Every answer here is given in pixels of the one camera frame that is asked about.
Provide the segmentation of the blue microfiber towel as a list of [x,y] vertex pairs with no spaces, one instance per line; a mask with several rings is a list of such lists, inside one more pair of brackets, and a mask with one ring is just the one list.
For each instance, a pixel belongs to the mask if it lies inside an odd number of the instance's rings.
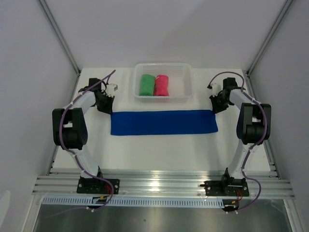
[[187,135],[217,133],[211,110],[115,112],[111,115],[111,135]]

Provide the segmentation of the green microfiber towel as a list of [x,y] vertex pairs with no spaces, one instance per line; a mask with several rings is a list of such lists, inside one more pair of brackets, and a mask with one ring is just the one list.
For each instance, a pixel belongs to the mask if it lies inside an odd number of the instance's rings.
[[153,96],[155,88],[155,76],[143,74],[140,80],[140,96]]

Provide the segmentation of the pink microfiber towel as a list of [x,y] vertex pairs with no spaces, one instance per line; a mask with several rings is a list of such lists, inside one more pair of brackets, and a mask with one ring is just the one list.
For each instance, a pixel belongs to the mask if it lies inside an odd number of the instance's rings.
[[158,75],[155,78],[154,96],[169,96],[168,86],[169,77],[167,75]]

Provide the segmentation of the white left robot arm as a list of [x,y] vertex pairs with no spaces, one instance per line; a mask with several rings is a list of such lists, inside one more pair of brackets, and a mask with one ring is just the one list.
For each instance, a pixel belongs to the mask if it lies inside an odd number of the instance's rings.
[[109,77],[101,80],[90,78],[88,85],[78,91],[71,103],[52,111],[54,143],[70,154],[81,170],[81,178],[89,179],[87,186],[93,193],[102,192],[105,182],[87,147],[88,130],[84,116],[92,107],[112,115],[117,89],[117,84],[109,83]]

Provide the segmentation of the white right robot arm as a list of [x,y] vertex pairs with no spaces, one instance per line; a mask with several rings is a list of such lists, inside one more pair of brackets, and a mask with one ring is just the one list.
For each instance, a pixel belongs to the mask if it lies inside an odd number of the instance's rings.
[[223,86],[210,83],[208,88],[212,90],[210,100],[214,114],[232,105],[239,109],[236,127],[238,147],[226,169],[229,178],[220,183],[221,191],[226,195],[231,195],[238,189],[238,184],[234,179],[245,178],[246,164],[250,160],[250,155],[270,137],[272,109],[270,104],[260,103],[250,96],[243,87],[237,85],[235,78],[232,77],[224,79]]

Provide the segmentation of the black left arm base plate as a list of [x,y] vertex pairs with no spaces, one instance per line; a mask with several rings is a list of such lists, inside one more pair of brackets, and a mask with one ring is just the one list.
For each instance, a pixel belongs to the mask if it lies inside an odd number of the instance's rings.
[[95,178],[80,177],[77,186],[77,193],[79,194],[107,194],[112,193],[112,187],[105,181]]

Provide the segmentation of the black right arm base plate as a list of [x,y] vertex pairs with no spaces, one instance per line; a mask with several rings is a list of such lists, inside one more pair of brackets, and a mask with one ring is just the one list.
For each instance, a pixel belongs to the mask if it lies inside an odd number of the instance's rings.
[[208,180],[199,185],[204,188],[206,196],[214,197],[249,197],[249,188],[246,179],[236,179],[230,176],[228,168],[221,176],[221,180]]

